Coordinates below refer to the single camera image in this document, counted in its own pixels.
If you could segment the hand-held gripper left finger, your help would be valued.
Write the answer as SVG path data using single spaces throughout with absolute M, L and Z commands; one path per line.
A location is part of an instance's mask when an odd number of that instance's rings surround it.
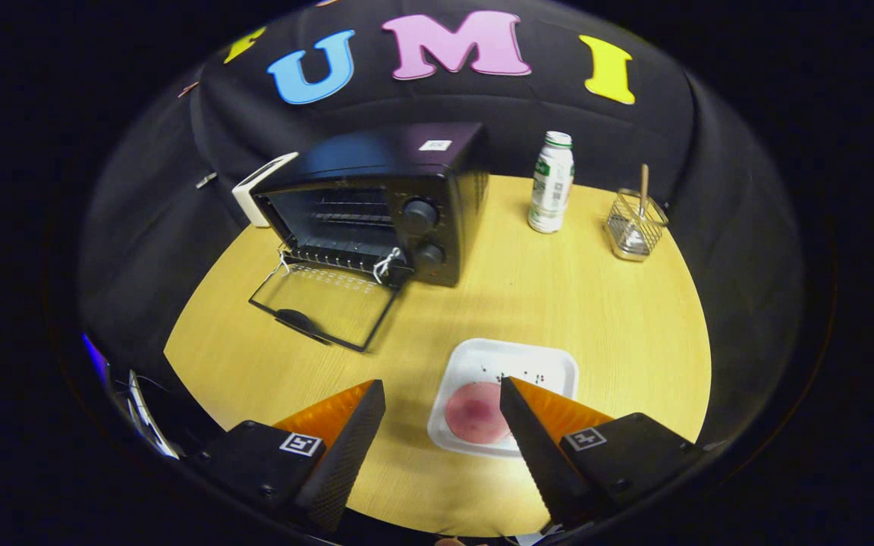
M 364 381 L 273 425 L 246 419 L 192 463 L 209 483 L 268 517 L 333 532 L 385 408 L 382 380 Z

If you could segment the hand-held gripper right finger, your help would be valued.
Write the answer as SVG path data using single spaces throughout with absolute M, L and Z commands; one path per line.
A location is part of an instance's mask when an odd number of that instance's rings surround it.
M 644 413 L 613 418 L 520 378 L 503 379 L 499 406 L 549 518 L 563 526 L 627 511 L 705 456 Z

